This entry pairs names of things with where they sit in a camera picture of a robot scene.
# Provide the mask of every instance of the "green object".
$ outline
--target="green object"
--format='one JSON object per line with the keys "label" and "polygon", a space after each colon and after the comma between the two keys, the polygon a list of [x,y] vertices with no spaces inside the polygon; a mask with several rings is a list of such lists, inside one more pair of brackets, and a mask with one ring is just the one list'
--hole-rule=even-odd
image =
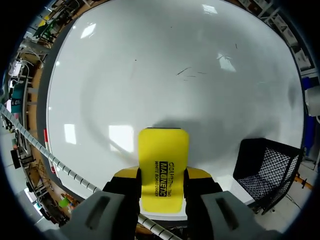
{"label": "green object", "polygon": [[62,199],[60,202],[59,202],[59,206],[61,207],[61,208],[65,208],[65,207],[67,207],[68,205],[69,205],[69,200],[68,200],[68,198],[64,198],[64,199]]}

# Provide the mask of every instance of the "black label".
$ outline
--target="black label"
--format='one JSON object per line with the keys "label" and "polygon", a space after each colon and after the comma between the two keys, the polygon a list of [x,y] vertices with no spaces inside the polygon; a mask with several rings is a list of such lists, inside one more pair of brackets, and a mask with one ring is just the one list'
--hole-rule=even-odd
{"label": "black label", "polygon": [[156,161],[154,164],[154,195],[156,197],[171,197],[172,184],[174,182],[175,174],[174,163],[167,161]]}

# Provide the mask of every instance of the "black wire basket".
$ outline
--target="black wire basket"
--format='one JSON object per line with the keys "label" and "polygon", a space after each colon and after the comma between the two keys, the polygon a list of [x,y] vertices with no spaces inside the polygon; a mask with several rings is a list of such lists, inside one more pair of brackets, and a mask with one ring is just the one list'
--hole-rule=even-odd
{"label": "black wire basket", "polygon": [[302,149],[265,138],[244,139],[233,178],[265,214],[287,194],[302,157]]}

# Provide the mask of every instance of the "red marker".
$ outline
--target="red marker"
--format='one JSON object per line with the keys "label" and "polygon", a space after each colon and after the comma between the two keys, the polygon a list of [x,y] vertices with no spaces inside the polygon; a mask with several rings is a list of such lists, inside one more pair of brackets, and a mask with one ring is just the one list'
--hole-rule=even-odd
{"label": "red marker", "polygon": [[[47,129],[45,128],[43,130],[44,132],[44,144],[45,144],[45,148],[50,152],[49,150],[49,144],[48,144],[48,134],[47,134]],[[55,170],[55,167],[54,167],[54,164],[49,160],[49,164],[50,164],[50,168],[51,168],[51,172],[53,174],[56,174],[56,170]]]}

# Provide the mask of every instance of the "blue object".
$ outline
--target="blue object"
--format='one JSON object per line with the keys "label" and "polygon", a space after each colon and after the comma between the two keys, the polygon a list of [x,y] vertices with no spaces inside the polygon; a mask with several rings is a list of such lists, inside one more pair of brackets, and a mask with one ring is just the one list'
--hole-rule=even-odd
{"label": "blue object", "polygon": [[[302,78],[303,90],[312,88],[312,84],[309,77]],[[315,141],[315,130],[316,130],[316,118],[313,116],[306,117],[305,123],[305,136],[304,136],[304,146],[306,148],[305,155],[308,156],[311,147],[314,145]]]}

